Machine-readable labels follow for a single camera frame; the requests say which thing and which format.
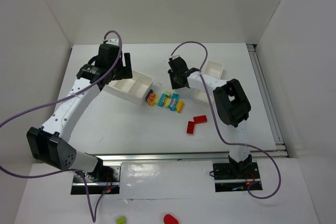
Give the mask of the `red lego brick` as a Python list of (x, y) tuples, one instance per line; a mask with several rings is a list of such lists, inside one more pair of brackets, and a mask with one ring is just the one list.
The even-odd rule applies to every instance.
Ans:
[(207, 117), (206, 115), (199, 115), (193, 117), (193, 121), (195, 124), (201, 124), (201, 123), (206, 123), (207, 122)]
[(187, 128), (186, 128), (186, 134), (193, 135), (194, 131), (195, 131), (195, 122), (188, 121)]

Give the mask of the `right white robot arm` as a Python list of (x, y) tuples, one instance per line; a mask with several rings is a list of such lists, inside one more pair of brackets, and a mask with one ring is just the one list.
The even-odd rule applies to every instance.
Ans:
[(220, 120), (234, 128), (233, 140), (228, 143), (229, 165), (236, 175), (244, 172), (252, 163), (249, 147), (243, 143), (243, 122), (249, 117), (251, 105), (240, 82), (237, 79), (218, 79), (201, 73), (197, 68), (189, 69), (180, 56), (171, 57), (169, 66), (168, 74), (173, 89), (187, 87), (205, 91), (209, 102), (214, 100), (215, 112)]

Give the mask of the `teal flower lego brick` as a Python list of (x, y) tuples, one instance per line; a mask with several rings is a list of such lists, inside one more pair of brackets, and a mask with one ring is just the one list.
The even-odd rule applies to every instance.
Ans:
[(177, 93), (172, 94), (171, 102), (169, 104), (169, 109), (171, 111), (176, 111), (178, 103), (179, 103), (179, 95)]

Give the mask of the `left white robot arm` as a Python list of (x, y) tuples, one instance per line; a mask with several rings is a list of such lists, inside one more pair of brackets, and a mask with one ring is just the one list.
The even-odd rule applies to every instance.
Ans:
[(76, 150), (69, 140), (84, 111), (103, 88), (111, 81), (131, 78), (130, 54), (122, 53), (119, 40), (104, 41), (98, 54), (78, 71), (66, 101), (39, 128), (28, 130), (33, 158), (59, 170), (80, 170), (93, 180), (112, 174), (113, 169), (104, 166), (102, 159)]

